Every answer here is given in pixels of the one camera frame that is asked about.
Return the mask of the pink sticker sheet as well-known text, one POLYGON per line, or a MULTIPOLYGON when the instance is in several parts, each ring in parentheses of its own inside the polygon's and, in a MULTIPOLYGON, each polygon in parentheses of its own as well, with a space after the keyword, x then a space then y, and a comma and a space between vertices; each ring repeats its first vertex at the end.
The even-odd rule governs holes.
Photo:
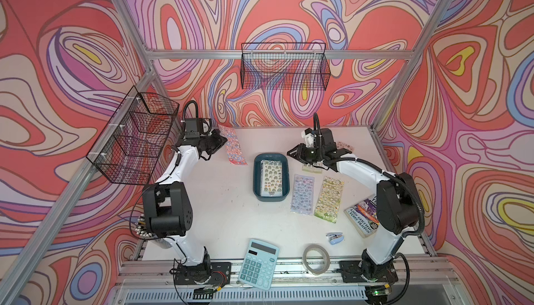
POLYGON ((346 149, 350 153, 353 153, 353 151, 354 151, 354 148, 351 145, 346 144, 346 143, 341 142, 341 141, 336 142, 336 146, 337 146, 338 149, 346 149))

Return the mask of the white animal sticker sheet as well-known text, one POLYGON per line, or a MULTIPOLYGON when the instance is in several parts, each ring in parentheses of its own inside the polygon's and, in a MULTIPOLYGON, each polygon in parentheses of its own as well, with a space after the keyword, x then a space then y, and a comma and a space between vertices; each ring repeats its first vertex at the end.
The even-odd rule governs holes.
POLYGON ((302 171, 310 173, 310 174, 322 174, 323 173, 323 168, 322 167, 316 167, 315 165, 304 164, 302 166, 302 171))

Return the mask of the red blue sticker sheet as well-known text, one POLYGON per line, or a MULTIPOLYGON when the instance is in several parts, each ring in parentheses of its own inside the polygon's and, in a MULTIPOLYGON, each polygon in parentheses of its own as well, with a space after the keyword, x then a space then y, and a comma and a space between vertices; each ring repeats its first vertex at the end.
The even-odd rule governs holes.
POLYGON ((229 162, 233 165, 247 165, 246 159, 241 150, 241 145, 239 144, 236 130, 234 128, 224 126, 220 126, 219 130, 221 135, 227 138, 225 148, 229 162))

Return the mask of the green animal sticker sheet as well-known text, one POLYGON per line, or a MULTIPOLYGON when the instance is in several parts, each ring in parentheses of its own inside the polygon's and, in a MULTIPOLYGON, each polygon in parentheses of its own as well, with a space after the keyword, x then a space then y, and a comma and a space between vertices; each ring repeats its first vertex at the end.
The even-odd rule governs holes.
POLYGON ((343 189, 343 181, 336 178, 324 177, 320 195, 314 209, 314 216, 335 224, 338 219, 343 189))

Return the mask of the teal storage box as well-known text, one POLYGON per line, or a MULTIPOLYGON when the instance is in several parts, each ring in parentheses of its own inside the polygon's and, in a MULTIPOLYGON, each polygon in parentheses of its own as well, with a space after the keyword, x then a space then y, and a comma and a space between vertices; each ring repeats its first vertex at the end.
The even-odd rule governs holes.
POLYGON ((260 202, 282 202, 290 191, 289 166, 280 153, 260 153, 254 159, 253 193, 260 202))

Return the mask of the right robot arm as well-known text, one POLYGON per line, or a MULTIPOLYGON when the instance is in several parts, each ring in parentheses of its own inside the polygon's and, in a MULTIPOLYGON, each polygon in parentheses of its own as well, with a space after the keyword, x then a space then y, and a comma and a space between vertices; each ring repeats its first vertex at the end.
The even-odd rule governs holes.
POLYGON ((409 174, 388 172, 335 144, 296 145, 287 156, 305 165, 322 166, 346 175, 374 191, 378 230, 362 260, 383 266, 396 256, 404 240, 425 228, 424 207, 409 174))

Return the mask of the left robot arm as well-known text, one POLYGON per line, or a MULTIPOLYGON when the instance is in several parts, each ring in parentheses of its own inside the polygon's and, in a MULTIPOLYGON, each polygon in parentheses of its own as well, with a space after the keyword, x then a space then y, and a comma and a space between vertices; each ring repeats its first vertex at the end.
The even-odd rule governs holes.
POLYGON ((190 232, 193 206, 185 180, 200 160, 208 161, 228 139, 218 129, 198 137, 186 138, 173 147, 174 156, 160 178, 143 188, 145 233, 150 242, 174 253, 186 267, 208 267, 209 254, 190 232))

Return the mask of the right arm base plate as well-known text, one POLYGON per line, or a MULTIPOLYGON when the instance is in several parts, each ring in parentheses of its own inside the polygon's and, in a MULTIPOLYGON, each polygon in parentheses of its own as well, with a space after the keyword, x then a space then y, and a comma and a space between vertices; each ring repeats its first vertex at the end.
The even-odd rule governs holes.
POLYGON ((337 272, 344 283, 395 284, 399 280, 393 261, 383 265, 373 261, 340 261, 337 272))

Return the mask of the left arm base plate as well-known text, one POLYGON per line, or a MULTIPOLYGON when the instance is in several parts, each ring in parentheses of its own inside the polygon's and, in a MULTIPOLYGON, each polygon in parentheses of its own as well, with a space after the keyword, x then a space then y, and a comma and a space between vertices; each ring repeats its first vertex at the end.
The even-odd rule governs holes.
POLYGON ((225 286, 231 280, 232 264, 215 262, 197 266, 179 264, 170 269, 174 284, 177 286, 225 286))

